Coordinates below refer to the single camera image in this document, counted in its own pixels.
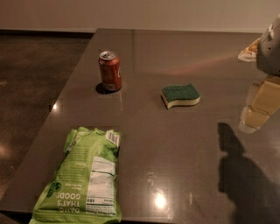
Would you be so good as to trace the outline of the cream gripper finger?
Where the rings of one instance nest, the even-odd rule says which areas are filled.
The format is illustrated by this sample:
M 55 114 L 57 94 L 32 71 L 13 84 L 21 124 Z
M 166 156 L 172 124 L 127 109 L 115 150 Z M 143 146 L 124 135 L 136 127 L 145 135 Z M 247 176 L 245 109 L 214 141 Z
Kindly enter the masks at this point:
M 261 82 L 254 81 L 241 112 L 239 129 L 249 134 L 256 132 L 279 108 L 280 77 L 269 75 Z
M 257 47 L 260 43 L 260 38 L 254 40 L 249 46 L 244 48 L 238 55 L 238 59 L 245 62 L 256 62 Z

